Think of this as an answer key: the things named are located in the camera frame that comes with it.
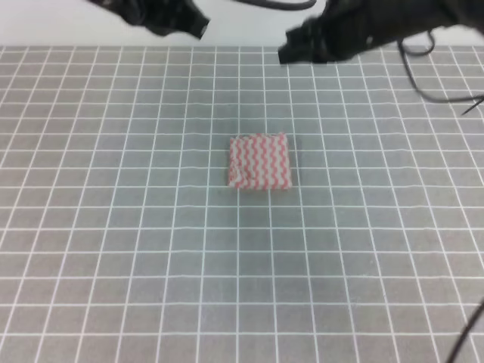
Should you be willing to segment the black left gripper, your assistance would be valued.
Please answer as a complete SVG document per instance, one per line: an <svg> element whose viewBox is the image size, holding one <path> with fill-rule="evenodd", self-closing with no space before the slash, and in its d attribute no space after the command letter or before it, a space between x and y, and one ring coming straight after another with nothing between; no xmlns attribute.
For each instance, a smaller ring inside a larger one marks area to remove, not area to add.
<svg viewBox="0 0 484 363"><path fill-rule="evenodd" d="M131 26L140 26L155 34L187 33L202 39L209 19L196 12L189 1L88 1L122 18Z"/></svg>

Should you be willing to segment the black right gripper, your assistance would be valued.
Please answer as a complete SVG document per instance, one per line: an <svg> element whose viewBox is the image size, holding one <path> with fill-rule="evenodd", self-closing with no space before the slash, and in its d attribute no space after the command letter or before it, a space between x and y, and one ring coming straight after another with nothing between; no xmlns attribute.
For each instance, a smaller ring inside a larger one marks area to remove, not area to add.
<svg viewBox="0 0 484 363"><path fill-rule="evenodd" d="M348 59L441 26L458 23L449 1L331 1L323 14L286 32L280 64Z"/></svg>

